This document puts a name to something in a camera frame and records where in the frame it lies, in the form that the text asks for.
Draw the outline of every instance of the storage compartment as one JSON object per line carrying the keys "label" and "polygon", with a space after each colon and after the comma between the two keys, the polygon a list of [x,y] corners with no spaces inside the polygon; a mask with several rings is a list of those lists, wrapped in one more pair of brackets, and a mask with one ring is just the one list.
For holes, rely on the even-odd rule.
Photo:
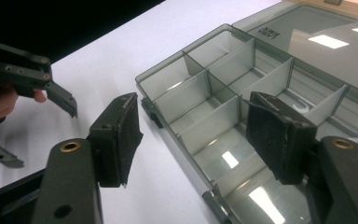
{"label": "storage compartment", "polygon": [[[252,91],[277,96],[316,124],[318,140],[358,142],[358,88],[288,50],[293,27],[310,24],[301,29],[314,34],[354,19],[293,3],[276,8],[269,9],[276,18],[261,12],[266,19],[224,24],[136,78],[146,112],[202,176],[214,211],[233,223],[310,223],[307,180],[281,185],[246,139]],[[317,26],[309,22],[315,15],[330,21]]]}

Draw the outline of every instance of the finger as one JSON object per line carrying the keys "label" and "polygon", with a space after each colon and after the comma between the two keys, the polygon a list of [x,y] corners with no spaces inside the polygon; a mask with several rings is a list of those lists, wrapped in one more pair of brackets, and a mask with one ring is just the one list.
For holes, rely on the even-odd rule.
{"label": "finger", "polygon": [[5,86],[0,90],[0,118],[13,111],[18,98],[19,95],[12,86]]}
{"label": "finger", "polygon": [[34,89],[34,99],[38,103],[45,103],[48,98],[45,96],[42,90]]}

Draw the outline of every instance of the transparent plastic organizer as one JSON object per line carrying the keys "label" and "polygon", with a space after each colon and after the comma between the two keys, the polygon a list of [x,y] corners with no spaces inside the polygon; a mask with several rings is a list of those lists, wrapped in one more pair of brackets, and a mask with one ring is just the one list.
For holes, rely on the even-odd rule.
{"label": "transparent plastic organizer", "polygon": [[[136,78],[143,105],[171,134],[233,223],[310,223],[305,183],[283,186],[245,137],[250,93],[278,96],[318,126],[358,142],[358,90],[224,24]],[[267,197],[278,221],[258,198]]]}

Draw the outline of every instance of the bolt hole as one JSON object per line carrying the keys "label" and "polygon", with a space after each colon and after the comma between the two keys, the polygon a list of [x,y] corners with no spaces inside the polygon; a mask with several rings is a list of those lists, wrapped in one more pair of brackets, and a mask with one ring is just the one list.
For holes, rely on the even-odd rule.
{"label": "bolt hole", "polygon": [[76,147],[75,143],[70,143],[70,144],[66,145],[64,148],[65,149],[74,149],[75,147]]}
{"label": "bolt hole", "polygon": [[67,217],[69,214],[71,214],[71,212],[72,212],[72,207],[66,204],[57,208],[54,212],[54,216],[56,218],[63,218],[63,217]]}

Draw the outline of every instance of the clear compartment divider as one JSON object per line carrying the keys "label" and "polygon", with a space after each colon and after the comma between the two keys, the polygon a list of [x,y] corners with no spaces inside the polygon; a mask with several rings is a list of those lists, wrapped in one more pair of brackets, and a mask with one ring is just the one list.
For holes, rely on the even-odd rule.
{"label": "clear compartment divider", "polygon": [[334,111],[339,106],[342,98],[347,91],[348,86],[344,85],[339,90],[335,91],[333,94],[329,95],[315,107],[313,107],[308,113],[304,115],[316,126],[321,125],[325,120],[330,118]]}
{"label": "clear compartment divider", "polygon": [[172,87],[154,103],[165,120],[171,123],[210,96],[206,70],[203,70],[183,83]]}
{"label": "clear compartment divider", "polygon": [[190,126],[178,138],[182,141],[190,154],[206,147],[220,134],[238,123],[238,97],[220,105],[210,115]]}
{"label": "clear compartment divider", "polygon": [[182,52],[182,57],[162,67],[153,76],[139,83],[151,101],[155,101],[167,91],[195,76],[204,68]]}
{"label": "clear compartment divider", "polygon": [[263,186],[273,176],[274,174],[270,171],[270,169],[267,166],[265,166],[257,173],[257,175],[253,176],[253,178],[249,178],[235,191],[232,191],[228,195],[226,195],[225,198],[227,202],[235,206],[235,204],[240,203],[246,197],[248,197],[248,195],[252,191],[259,188],[260,186]]}
{"label": "clear compartment divider", "polygon": [[261,91],[270,95],[278,95],[284,91],[288,87],[293,64],[294,59],[290,59],[275,68],[268,75],[241,92],[242,99],[249,100],[252,91]]}
{"label": "clear compartment divider", "polygon": [[201,66],[208,67],[219,61],[252,38],[244,32],[229,25],[223,25],[216,29],[215,35],[206,39],[195,48],[188,49],[186,53]]}
{"label": "clear compartment divider", "polygon": [[264,169],[266,164],[254,151],[248,158],[241,161],[236,167],[222,175],[220,178],[215,179],[215,183],[219,186],[220,193],[226,197],[229,193],[235,191],[247,180],[251,179],[260,170]]}
{"label": "clear compartment divider", "polygon": [[255,67],[255,40],[251,39],[214,62],[207,69],[228,85]]}

